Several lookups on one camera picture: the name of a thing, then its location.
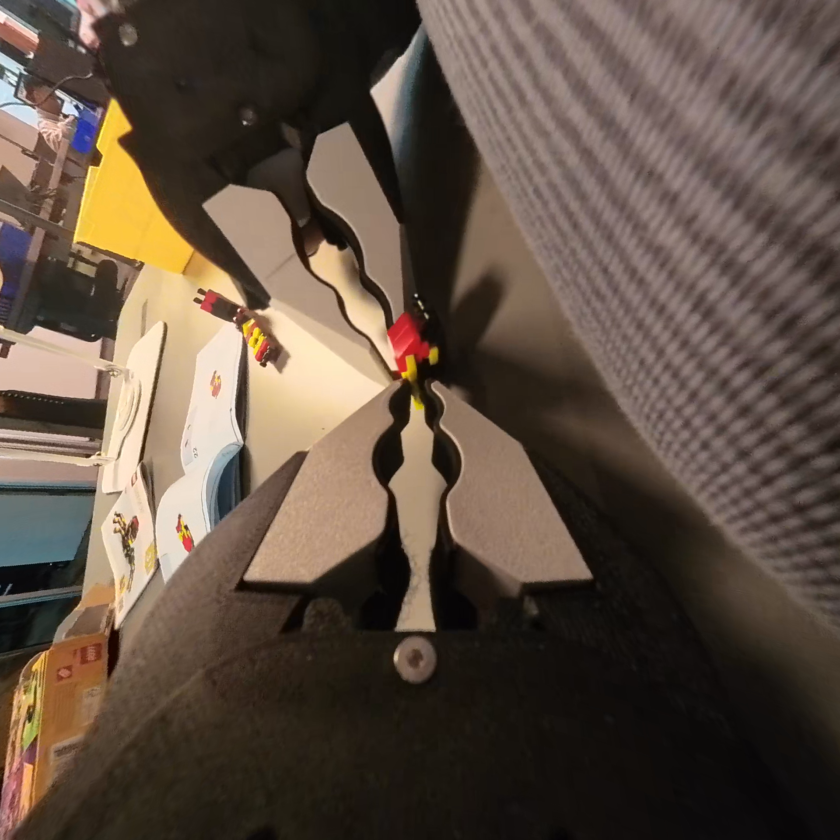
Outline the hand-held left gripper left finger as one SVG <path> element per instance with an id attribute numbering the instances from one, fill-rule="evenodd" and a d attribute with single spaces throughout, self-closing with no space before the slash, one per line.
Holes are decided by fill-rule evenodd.
<path id="1" fill-rule="evenodd" d="M 394 381 L 305 454 L 244 575 L 275 589 L 374 589 L 376 554 L 396 529 L 405 382 Z"/>

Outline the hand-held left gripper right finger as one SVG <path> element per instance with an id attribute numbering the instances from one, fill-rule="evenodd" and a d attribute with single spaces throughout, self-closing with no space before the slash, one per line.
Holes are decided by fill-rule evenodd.
<path id="1" fill-rule="evenodd" d="M 439 382 L 435 442 L 451 468 L 443 498 L 456 591 L 518 599 L 593 582 L 526 449 Z"/>

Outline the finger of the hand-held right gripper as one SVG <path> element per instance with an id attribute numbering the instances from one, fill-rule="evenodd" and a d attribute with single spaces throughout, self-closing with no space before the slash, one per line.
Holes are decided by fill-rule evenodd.
<path id="1" fill-rule="evenodd" d="M 342 311 L 339 293 L 300 258 L 291 219 L 275 194 L 228 185 L 207 199 L 203 209 L 268 291 L 274 310 L 371 381 L 392 381 L 371 339 Z"/>
<path id="2" fill-rule="evenodd" d="M 351 247 L 362 286 L 394 323 L 411 285 L 404 229 L 349 123 L 318 136 L 307 177 L 316 204 Z"/>

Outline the yellow plastic bin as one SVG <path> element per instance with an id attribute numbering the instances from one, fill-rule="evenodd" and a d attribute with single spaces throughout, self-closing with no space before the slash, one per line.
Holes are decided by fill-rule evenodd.
<path id="1" fill-rule="evenodd" d="M 194 248 L 166 220 L 121 146 L 129 131 L 129 121 L 111 100 L 96 141 L 100 162 L 87 170 L 73 242 L 182 275 Z"/>

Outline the red yellow lego model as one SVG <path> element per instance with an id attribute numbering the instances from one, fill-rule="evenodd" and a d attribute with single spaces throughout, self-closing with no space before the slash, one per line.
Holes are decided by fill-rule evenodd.
<path id="1" fill-rule="evenodd" d="M 443 361 L 440 324 L 425 299 L 414 293 L 407 309 L 387 330 L 396 372 L 411 386 L 413 405 L 424 410 L 424 383 Z"/>

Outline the orange cardboard lego box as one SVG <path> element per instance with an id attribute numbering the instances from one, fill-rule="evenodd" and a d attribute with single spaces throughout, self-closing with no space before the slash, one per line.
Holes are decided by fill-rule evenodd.
<path id="1" fill-rule="evenodd" d="M 18 680 L 2 784 L 1 838 L 11 838 L 68 769 L 98 713 L 109 677 L 109 633 L 66 637 Z"/>

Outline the open instruction booklet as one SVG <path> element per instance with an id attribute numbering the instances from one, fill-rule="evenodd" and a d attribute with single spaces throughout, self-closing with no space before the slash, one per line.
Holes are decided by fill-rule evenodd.
<path id="1" fill-rule="evenodd" d="M 239 423 L 245 343 L 222 327 L 199 351 L 180 445 L 183 475 L 157 501 L 155 538 L 164 582 L 242 498 Z"/>

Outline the white instruction leaflet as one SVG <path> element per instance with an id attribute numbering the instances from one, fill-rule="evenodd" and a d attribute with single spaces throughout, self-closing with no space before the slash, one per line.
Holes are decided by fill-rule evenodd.
<path id="1" fill-rule="evenodd" d="M 148 471 L 139 465 L 101 525 L 114 583 L 114 627 L 120 629 L 159 568 Z"/>

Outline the black office chair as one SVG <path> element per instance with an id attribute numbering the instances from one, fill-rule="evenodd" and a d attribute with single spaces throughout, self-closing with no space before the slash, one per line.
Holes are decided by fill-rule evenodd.
<path id="1" fill-rule="evenodd" d="M 30 281 L 15 328 L 42 328 L 83 342 L 115 340 L 123 306 L 116 262 L 104 259 L 93 275 L 47 259 Z"/>

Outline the wooden book stand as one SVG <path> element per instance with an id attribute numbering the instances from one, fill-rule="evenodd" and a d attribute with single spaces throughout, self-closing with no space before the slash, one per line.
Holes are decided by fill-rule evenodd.
<path id="1" fill-rule="evenodd" d="M 67 357 L 121 381 L 117 410 L 104 452 L 95 455 L 73 455 L 68 448 L 57 448 L 56 445 L 49 448 L 47 444 L 13 442 L 2 444 L 2 458 L 63 466 L 98 467 L 102 492 L 122 492 L 130 484 L 142 460 L 165 345 L 165 323 L 157 322 L 133 346 L 126 365 L 94 358 L 61 344 L 34 338 L 7 327 L 1 328 L 1 334 L 2 340 L 7 343 L 20 343 L 28 348 Z"/>

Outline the person's grey sweater torso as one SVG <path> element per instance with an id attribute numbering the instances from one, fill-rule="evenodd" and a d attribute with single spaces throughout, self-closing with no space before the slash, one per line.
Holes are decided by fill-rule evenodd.
<path id="1" fill-rule="evenodd" d="M 417 5 L 629 421 L 838 631 L 838 2 Z"/>

